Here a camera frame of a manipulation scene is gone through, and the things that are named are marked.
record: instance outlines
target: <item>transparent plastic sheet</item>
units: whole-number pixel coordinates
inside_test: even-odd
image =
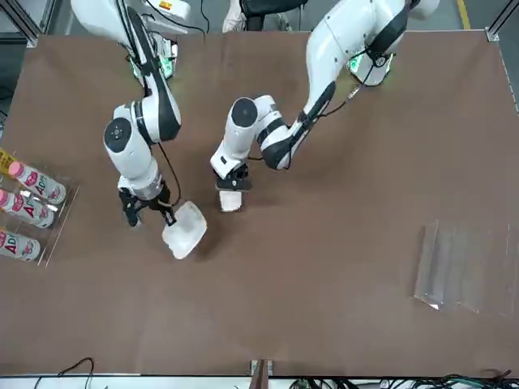
[[[79,191],[79,183],[69,177],[64,177],[49,170],[46,166],[32,165],[41,172],[48,174],[55,178],[58,182],[62,183],[66,187],[66,198],[63,203],[59,205],[48,204],[44,199],[34,195],[29,190],[21,186],[15,179],[8,176],[1,176],[0,187],[4,190],[8,190],[12,193],[19,193],[22,196],[29,197],[30,199],[44,204],[48,209],[54,212],[54,222],[47,229],[39,229],[35,225],[25,223],[15,216],[8,215],[5,212],[0,211],[0,226],[2,229],[6,229],[12,233],[19,233],[26,237],[36,239],[40,242],[41,251],[38,257],[31,261],[37,263],[38,266],[49,266],[54,248],[58,243],[58,239],[61,235],[63,227],[65,226],[66,219],[70,213],[72,204]]]
[[[517,315],[518,229],[425,226],[414,296],[436,310]]]

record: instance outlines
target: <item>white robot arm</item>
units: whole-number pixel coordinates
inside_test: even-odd
[[[241,191],[251,188],[247,158],[256,140],[265,164],[288,169],[312,127],[323,117],[336,90],[342,67],[362,55],[356,76],[365,85],[380,84],[410,16],[427,17],[439,0],[341,0],[313,30],[307,42],[309,96],[294,124],[288,127],[270,96],[234,102],[225,135],[211,158],[224,211],[241,206]],[[359,87],[350,93],[350,98]]]
[[[138,212],[149,207],[165,220],[162,237],[178,259],[199,243],[207,224],[198,208],[184,203],[175,213],[151,146],[172,140],[181,119],[165,77],[153,40],[140,15],[123,0],[73,0],[76,17],[90,32],[125,46],[139,64],[144,81],[144,98],[121,105],[105,129],[105,149],[120,172],[119,198],[128,223],[140,225]]]

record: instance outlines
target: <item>plastic bottle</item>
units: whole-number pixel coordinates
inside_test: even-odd
[[[46,229],[54,221],[54,212],[45,205],[22,196],[0,189],[0,208],[9,215],[19,217],[36,227]]]
[[[66,196],[66,189],[53,178],[17,160],[9,166],[9,174],[35,195],[58,205]]]
[[[0,231],[1,255],[29,262],[38,257],[40,250],[40,242],[36,239],[31,239],[18,233]]]

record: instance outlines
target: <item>metal frame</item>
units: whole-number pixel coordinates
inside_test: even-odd
[[[490,27],[485,28],[487,31],[487,39],[490,42],[497,42],[500,37],[498,32],[508,21],[513,12],[519,7],[519,0],[509,0],[503,10],[497,15]]]
[[[27,46],[36,47],[38,36],[43,34],[43,30],[34,22],[30,14],[26,12],[17,0],[0,0],[0,7],[6,12],[7,17],[19,29],[25,39],[27,39]]]

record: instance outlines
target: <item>brown tabletop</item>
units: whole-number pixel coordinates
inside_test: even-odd
[[[208,221],[185,261],[157,214],[131,231],[121,212],[102,135],[142,95],[124,50],[43,36],[27,52],[2,146],[81,189],[48,268],[0,261],[0,373],[86,356],[122,373],[245,374],[259,358],[276,374],[519,373],[512,320],[412,297],[425,223],[519,221],[517,115],[484,32],[406,33],[382,86],[321,120],[289,172],[254,163],[243,212],[218,211],[209,158],[229,107],[269,93],[292,122],[307,98],[306,40],[179,38],[182,129],[166,151]],[[352,83],[340,77],[331,106]]]

